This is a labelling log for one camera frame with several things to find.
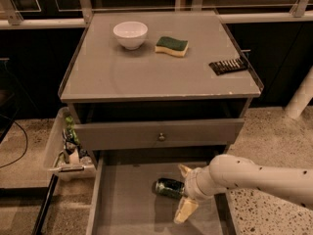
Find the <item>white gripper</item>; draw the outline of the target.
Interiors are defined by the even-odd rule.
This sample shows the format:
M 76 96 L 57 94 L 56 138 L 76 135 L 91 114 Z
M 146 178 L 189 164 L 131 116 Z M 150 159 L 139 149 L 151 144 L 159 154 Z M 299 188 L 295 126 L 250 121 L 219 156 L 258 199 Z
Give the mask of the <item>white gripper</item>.
M 178 168 L 185 178 L 185 195 L 189 197 L 181 198 L 174 216 L 174 222 L 181 224 L 196 211 L 199 207 L 198 202 L 206 201 L 216 194 L 224 193 L 225 187 L 213 180 L 208 166 L 191 169 L 184 164 L 179 164 Z

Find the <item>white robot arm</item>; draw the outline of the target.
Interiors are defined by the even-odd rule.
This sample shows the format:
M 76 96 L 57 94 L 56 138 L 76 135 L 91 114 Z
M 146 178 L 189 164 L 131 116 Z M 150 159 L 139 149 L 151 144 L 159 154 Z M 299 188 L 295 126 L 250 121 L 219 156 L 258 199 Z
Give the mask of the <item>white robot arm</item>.
M 229 154 L 214 157 L 209 165 L 191 169 L 179 166 L 185 187 L 176 223 L 185 222 L 199 205 L 234 189 L 254 189 L 309 210 L 313 209 L 313 169 L 276 167 Z

